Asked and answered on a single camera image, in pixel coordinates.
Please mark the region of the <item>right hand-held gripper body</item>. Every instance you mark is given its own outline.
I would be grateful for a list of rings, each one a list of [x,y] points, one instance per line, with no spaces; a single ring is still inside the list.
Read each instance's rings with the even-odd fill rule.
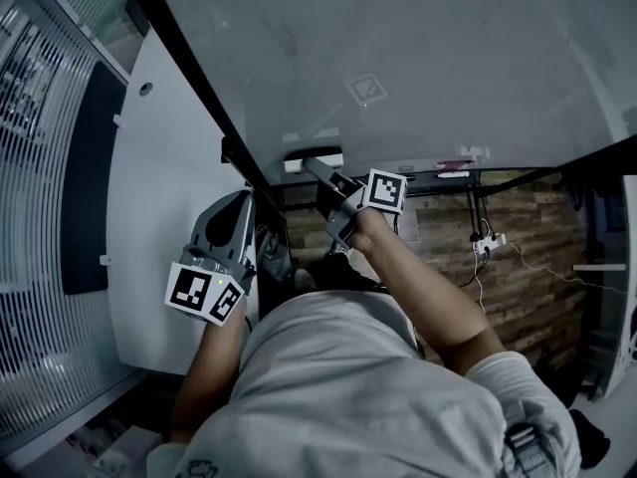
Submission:
[[[323,209],[327,234],[343,248],[355,229],[355,218],[365,208],[391,214],[397,220],[404,209],[407,178],[390,172],[371,169],[367,182],[344,177],[345,188],[329,188],[320,182],[318,207]]]

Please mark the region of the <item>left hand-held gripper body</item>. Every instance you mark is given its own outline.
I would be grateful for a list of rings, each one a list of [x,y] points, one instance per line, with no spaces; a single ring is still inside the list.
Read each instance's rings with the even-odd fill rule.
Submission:
[[[230,193],[200,214],[181,257],[171,264],[164,303],[223,326],[250,294],[256,268],[249,258],[255,230],[255,197]]]

